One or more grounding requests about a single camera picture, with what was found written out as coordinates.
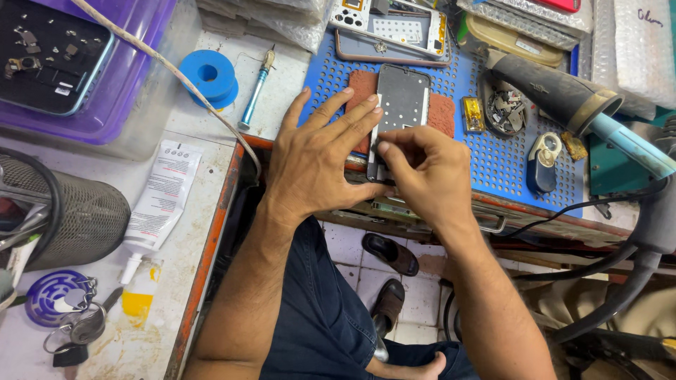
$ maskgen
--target drawer handle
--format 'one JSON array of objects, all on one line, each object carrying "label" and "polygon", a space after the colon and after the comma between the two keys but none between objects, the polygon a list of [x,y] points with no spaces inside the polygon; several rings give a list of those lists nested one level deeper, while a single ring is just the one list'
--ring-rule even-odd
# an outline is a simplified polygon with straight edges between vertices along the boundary
[{"label": "drawer handle", "polygon": [[491,227],[484,227],[482,225],[479,225],[479,229],[484,231],[484,232],[490,232],[490,233],[501,233],[502,230],[505,229],[505,226],[507,225],[507,218],[504,216],[501,216],[498,218],[498,222],[496,223],[496,227],[492,229]]}]

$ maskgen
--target leg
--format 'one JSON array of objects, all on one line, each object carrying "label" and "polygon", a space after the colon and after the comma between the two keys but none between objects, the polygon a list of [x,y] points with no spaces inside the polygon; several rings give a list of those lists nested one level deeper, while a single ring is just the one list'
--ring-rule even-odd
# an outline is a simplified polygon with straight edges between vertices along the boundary
[{"label": "leg", "polygon": [[373,321],[338,272],[314,217],[296,230],[284,275],[282,302],[261,379],[370,379]]},{"label": "leg", "polygon": [[387,364],[398,366],[422,366],[434,359],[436,351],[443,352],[446,367],[439,374],[439,379],[472,379],[479,380],[472,363],[467,358],[462,343],[457,341],[441,341],[432,344],[400,344],[384,339],[389,361]]}]

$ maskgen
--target purple plastic tray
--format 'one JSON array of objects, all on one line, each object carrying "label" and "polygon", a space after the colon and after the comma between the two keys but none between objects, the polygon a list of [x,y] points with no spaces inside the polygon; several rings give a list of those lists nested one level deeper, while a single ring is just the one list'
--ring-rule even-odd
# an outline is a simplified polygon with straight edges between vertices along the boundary
[{"label": "purple plastic tray", "polygon": [[[37,3],[92,20],[70,0]],[[89,0],[96,10],[156,48],[176,0]],[[0,101],[0,122],[93,145],[113,141],[122,130],[148,72],[151,58],[116,38],[112,54],[89,99],[75,114],[52,116]]]}]

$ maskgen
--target glue tube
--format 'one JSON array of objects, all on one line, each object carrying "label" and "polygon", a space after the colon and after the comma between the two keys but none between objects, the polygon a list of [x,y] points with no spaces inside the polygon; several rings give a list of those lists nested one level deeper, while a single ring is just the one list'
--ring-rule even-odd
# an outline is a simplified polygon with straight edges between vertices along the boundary
[{"label": "glue tube", "polygon": [[122,244],[131,251],[121,284],[129,284],[144,255],[160,250],[185,209],[204,150],[163,140],[148,182],[129,218]]}]

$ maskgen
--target heat gun handle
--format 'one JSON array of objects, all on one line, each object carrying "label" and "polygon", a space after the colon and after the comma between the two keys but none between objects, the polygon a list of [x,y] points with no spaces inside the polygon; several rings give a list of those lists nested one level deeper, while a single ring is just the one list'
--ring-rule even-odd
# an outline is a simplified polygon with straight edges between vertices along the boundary
[{"label": "heat gun handle", "polygon": [[596,116],[589,124],[589,129],[641,164],[657,180],[676,172],[676,161],[606,114]]}]

